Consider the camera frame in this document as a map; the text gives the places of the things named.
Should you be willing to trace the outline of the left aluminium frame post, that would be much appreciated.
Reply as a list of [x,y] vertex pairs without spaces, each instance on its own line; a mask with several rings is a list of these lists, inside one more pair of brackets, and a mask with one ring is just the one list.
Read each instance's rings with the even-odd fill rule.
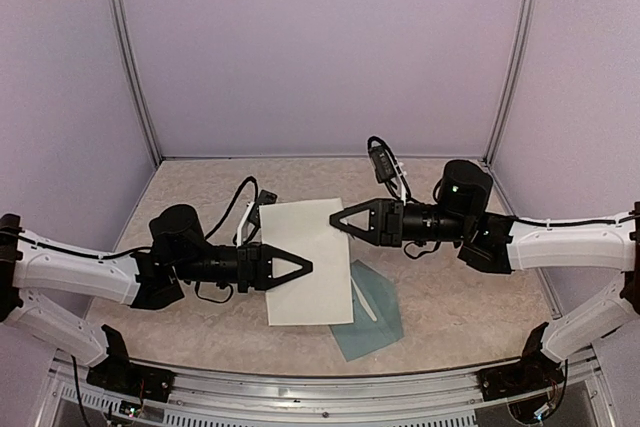
[[155,127],[143,91],[139,69],[136,63],[133,43],[128,29],[124,0],[108,0],[115,35],[120,52],[126,83],[133,102],[134,112],[140,125],[143,142],[155,169],[162,164],[161,152]]

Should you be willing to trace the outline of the aluminium front rail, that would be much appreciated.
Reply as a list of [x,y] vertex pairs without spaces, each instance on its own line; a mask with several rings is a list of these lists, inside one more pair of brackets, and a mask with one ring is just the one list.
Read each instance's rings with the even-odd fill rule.
[[55,356],[37,426],[612,426],[594,353],[583,349],[564,381],[487,398],[480,366],[381,376],[275,376],[171,366],[165,401],[91,386]]

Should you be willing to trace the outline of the teal paper envelope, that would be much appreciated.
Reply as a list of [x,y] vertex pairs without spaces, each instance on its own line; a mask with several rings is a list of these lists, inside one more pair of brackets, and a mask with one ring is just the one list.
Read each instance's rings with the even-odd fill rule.
[[347,362],[354,361],[394,344],[404,337],[404,328],[395,285],[360,260],[351,264],[351,278],[364,291],[377,313],[372,322],[361,308],[352,287],[353,321],[334,324],[330,330]]

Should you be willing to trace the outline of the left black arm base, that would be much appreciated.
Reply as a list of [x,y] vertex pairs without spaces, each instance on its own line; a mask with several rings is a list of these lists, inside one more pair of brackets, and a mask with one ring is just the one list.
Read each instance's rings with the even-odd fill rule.
[[89,368],[87,382],[140,400],[167,403],[175,376],[174,372],[167,369],[105,360]]

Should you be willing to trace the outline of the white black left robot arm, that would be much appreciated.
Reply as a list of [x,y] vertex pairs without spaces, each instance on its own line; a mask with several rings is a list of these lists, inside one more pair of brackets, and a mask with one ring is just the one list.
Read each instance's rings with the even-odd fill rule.
[[63,350],[121,392],[140,381],[122,335],[94,327],[40,295],[41,289],[99,297],[138,310],[161,310],[184,297],[183,283],[268,291],[306,276],[311,261],[268,244],[213,245],[194,207],[177,204],[149,223],[150,247],[120,253],[76,251],[1,218],[1,321]]

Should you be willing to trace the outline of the right aluminium frame post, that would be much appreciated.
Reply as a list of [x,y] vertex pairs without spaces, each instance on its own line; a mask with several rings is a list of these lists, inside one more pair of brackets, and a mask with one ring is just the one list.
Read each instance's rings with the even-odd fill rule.
[[495,164],[500,145],[506,132],[507,122],[512,109],[526,48],[534,16],[536,0],[521,0],[517,16],[516,29],[511,48],[505,80],[499,97],[498,110],[494,120],[483,161],[491,170]]

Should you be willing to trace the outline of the aluminium frame post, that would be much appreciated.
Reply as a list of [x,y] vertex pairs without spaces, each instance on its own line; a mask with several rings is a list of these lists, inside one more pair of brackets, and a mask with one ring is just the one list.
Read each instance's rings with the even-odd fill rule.
[[126,83],[133,102],[134,112],[140,125],[143,142],[155,169],[162,164],[161,152],[155,127],[143,91],[139,69],[136,63],[133,43],[128,29],[124,0],[108,0],[115,35],[120,52]]
[[511,48],[505,80],[499,97],[498,110],[494,120],[483,161],[491,170],[495,164],[500,145],[506,132],[507,122],[512,109],[526,48],[534,16],[536,0],[521,0],[517,16],[516,29]]

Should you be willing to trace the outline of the beige lined letter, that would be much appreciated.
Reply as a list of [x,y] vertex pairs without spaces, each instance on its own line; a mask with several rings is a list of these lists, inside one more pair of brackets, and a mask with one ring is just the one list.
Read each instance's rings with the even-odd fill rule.
[[356,282],[354,278],[351,278],[351,283],[361,308],[364,310],[364,312],[367,314],[367,316],[372,322],[377,323],[378,322],[377,313],[374,311],[372,305],[369,303],[367,297],[365,296],[364,291],[360,288],[359,284]]

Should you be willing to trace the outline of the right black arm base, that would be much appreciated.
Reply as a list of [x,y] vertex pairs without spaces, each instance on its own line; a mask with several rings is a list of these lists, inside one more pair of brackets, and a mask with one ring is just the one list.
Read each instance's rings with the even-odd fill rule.
[[561,384],[565,380],[562,369],[555,364],[516,362],[499,367],[481,369],[477,373],[482,398],[485,402],[522,395]]

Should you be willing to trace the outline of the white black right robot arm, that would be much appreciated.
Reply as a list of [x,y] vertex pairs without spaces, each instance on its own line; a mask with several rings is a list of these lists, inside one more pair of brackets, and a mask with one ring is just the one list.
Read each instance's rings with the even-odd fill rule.
[[510,274],[539,268],[612,269],[598,294],[564,317],[534,329],[513,366],[523,391],[546,379],[551,365],[639,317],[639,212],[580,220],[531,220],[488,211],[491,176],[467,160],[445,164],[434,203],[376,198],[332,214],[329,223],[380,247],[450,242],[467,266]]

